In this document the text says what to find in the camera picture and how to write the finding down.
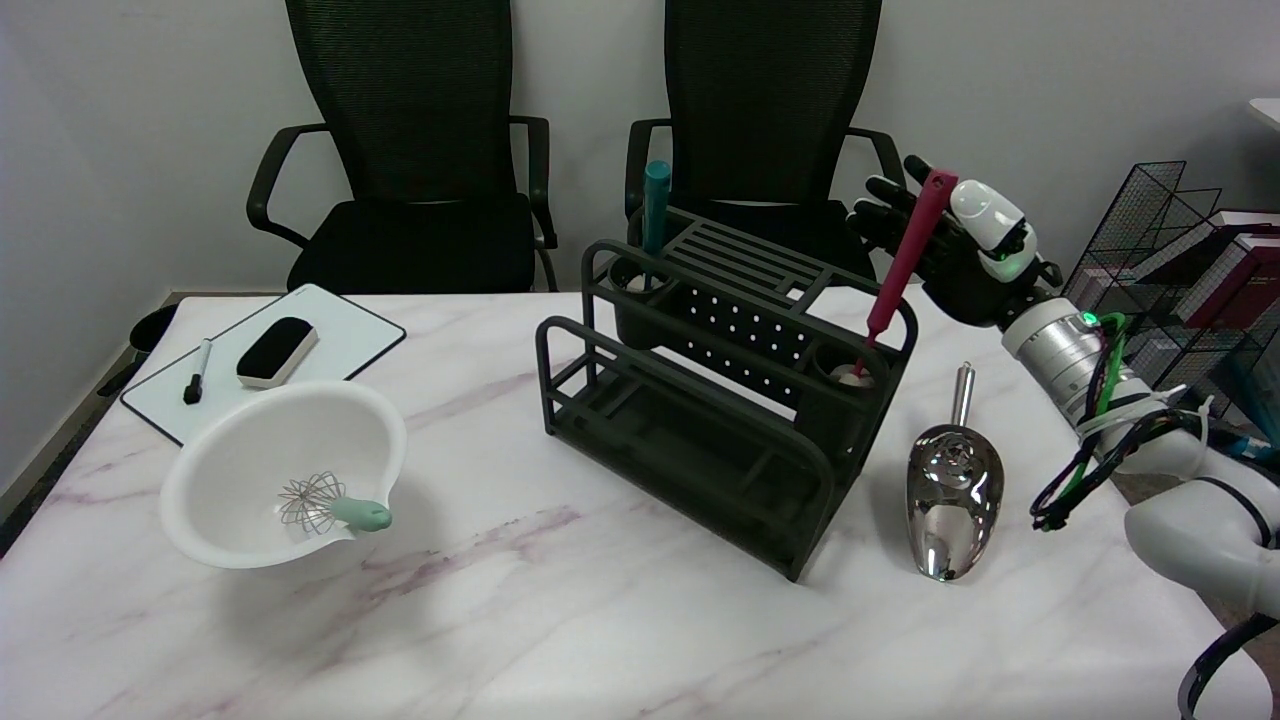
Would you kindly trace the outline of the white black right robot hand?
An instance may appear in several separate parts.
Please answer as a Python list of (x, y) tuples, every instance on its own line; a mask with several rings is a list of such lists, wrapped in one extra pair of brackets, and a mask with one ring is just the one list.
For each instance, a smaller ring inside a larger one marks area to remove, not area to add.
[[(906, 233), (916, 192), (901, 181), (872, 176), (849, 228), (891, 258)], [(1062, 288), (1056, 263), (1038, 252), (1038, 236), (1019, 206), (978, 179), (957, 182), (948, 209), (914, 268), (923, 290), (952, 320), (1007, 328), (1030, 305)]]

